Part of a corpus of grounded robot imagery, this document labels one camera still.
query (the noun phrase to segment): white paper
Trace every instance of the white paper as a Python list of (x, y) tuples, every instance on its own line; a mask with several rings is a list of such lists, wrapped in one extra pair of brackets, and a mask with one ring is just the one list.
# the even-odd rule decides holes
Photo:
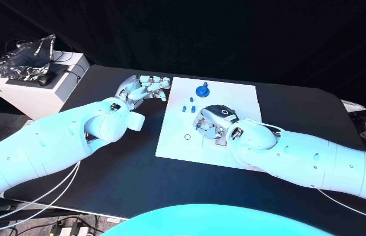
[[(205, 82), (211, 94), (208, 97), (198, 97), (195, 91)], [(263, 171), (244, 167), (227, 146), (216, 145), (215, 140), (203, 138), (195, 130), (195, 118), (209, 105), (225, 105), (235, 110), (241, 119), (250, 117), (263, 122), (255, 86), (175, 77), (156, 156)]]

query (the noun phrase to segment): clear plastic object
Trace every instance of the clear plastic object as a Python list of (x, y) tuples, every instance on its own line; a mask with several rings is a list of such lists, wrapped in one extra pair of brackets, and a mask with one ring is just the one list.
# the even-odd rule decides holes
[(55, 34), (33, 42), (18, 45), (18, 49), (0, 58), (0, 77), (33, 81), (49, 70), (54, 53)]

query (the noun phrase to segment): blue object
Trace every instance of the blue object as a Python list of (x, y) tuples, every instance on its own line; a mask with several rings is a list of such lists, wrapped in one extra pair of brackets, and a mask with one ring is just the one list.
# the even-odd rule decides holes
[(103, 234), (126, 235), (330, 236), (320, 229), (287, 217), (250, 208), (214, 204), (179, 205), (150, 211)]
[(208, 89), (208, 83), (205, 82), (203, 86), (196, 88), (196, 95), (199, 97), (206, 97), (211, 94), (211, 90)]

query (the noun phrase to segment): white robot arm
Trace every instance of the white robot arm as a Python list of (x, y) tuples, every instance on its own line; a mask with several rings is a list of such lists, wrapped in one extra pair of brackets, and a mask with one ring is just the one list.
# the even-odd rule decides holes
[(365, 152), (312, 135), (286, 131), (250, 118), (239, 119), (222, 105), (208, 106), (193, 126), (205, 138), (227, 138), (241, 165), (304, 187), (366, 198)]
[(0, 142), (0, 193), (22, 182), (49, 175), (116, 142), (127, 128), (140, 131), (144, 116), (133, 109), (144, 98), (166, 101), (170, 79), (131, 76), (116, 97), (74, 108), (23, 127)]

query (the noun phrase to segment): black curtain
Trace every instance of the black curtain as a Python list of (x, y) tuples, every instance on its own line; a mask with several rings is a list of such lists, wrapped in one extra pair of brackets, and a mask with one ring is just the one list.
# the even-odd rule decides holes
[(0, 0), (0, 44), (55, 33), (100, 65), (319, 87), (366, 105), (365, 14), (366, 0)]

